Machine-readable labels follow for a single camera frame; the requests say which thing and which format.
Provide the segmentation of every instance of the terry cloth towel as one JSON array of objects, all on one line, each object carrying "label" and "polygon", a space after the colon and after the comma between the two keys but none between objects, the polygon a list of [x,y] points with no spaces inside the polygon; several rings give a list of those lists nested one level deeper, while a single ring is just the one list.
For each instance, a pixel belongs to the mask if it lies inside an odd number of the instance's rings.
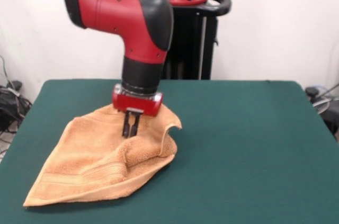
[{"label": "terry cloth towel", "polygon": [[112,105],[73,119],[23,206],[126,197],[174,159],[177,146],[168,130],[182,126],[166,106],[155,118],[142,115],[138,134],[129,139],[122,136],[123,119]]}]

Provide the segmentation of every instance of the red robot arm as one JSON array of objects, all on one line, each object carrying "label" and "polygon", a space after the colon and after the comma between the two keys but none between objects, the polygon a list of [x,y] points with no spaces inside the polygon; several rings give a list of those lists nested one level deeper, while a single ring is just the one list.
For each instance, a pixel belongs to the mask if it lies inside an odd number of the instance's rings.
[{"label": "red robot arm", "polygon": [[[174,15],[169,0],[65,0],[71,21],[81,27],[117,34],[125,45],[122,84],[113,105],[126,113],[123,136],[135,136],[141,114],[156,116],[163,64],[171,46]],[[128,117],[134,114],[130,129]]]}]

